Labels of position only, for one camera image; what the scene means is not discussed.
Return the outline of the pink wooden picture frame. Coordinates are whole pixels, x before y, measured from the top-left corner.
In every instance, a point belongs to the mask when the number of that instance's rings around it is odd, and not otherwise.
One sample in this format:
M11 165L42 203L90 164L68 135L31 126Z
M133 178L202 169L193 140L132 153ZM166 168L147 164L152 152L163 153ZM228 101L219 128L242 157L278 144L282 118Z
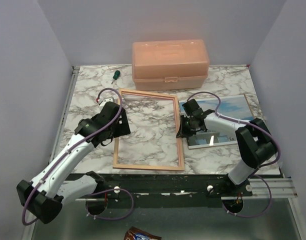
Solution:
M180 128L180 107L178 102L178 97L176 95L163 94L163 93L154 93L149 91L140 91L140 90L131 90L126 88L120 88L118 90L119 94L122 95L131 95L138 97L146 98L155 98L160 100L168 100L173 103L173 112L175 120L175 129L179 130ZM135 164L119 164L119 139L114 140L114 152L113 152L113 163L112 167L114 169L129 169L129 170L152 170L152 171L184 171L185 170L185 161L183 153L183 142L179 138L176 138L177 145L177 156L178 156L178 166L158 166L158 165L135 165Z

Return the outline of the building photo print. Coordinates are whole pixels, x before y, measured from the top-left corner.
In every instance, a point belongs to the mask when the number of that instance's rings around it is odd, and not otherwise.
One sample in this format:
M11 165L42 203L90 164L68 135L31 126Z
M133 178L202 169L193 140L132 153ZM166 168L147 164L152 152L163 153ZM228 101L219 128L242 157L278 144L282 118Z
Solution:
M208 109L214 110L219 103L216 97L198 98L194 96L193 98L204 111ZM254 108L251 101L244 94L223 96L220 99L221 104L218 112L225 116L249 121L259 116L258 109ZM206 132L199 131L196 135L187 138L186 141L189 150L234 145L237 143L237 141L225 133L210 129Z

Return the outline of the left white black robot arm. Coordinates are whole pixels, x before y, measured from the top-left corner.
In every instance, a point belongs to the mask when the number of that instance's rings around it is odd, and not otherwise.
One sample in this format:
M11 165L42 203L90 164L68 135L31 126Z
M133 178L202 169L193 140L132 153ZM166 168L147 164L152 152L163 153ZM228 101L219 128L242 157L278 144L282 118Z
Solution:
M64 149L42 172L30 181L18 183L16 190L23 210L48 224L59 215L64 205L81 197L97 198L110 192L106 180L94 171L77 180L65 180L97 146L130 133L125 109L115 102L104 103L100 113L78 123Z

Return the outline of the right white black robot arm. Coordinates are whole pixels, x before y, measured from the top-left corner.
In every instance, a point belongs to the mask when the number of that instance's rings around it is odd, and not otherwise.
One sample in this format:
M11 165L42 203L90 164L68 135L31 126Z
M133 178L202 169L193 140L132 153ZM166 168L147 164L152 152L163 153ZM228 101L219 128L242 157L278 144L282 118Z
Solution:
M236 195L241 185L278 152L266 124L260 118L246 121L222 115L217 109L203 110L195 99L186 101L182 107L185 114L180 116L177 138L189 138L198 132L213 130L237 141L241 160L218 185L213 186L216 194Z

